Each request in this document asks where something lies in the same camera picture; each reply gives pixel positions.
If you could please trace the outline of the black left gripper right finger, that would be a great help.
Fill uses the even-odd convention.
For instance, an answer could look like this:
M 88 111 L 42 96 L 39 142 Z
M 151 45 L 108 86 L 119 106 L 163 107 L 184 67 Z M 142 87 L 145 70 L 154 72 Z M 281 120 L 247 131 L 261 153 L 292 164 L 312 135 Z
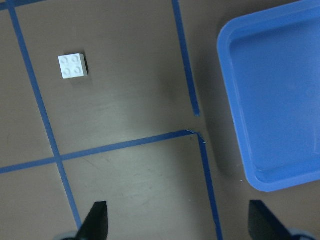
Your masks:
M 250 200 L 248 232 L 252 240 L 290 240 L 287 228 L 261 200 Z

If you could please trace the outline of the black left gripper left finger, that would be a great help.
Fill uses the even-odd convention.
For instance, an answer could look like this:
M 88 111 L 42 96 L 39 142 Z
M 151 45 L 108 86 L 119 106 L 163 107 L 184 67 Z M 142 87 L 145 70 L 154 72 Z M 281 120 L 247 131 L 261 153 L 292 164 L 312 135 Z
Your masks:
M 106 201 L 93 204 L 76 234 L 77 240 L 106 240 L 108 238 L 108 207 Z

